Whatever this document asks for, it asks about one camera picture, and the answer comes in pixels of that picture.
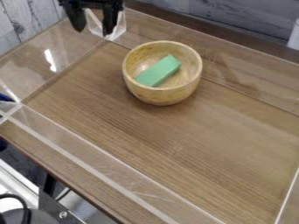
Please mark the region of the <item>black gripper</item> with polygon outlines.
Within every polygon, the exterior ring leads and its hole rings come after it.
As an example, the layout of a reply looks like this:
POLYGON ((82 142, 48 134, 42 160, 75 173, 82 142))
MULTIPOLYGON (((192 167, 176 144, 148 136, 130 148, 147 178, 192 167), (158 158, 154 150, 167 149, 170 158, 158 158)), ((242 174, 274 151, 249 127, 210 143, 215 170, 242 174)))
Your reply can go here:
POLYGON ((114 32, 118 26, 118 14, 124 9, 124 0, 58 0, 63 6, 71 25, 78 32, 87 26, 84 9, 103 10, 103 36, 114 32))

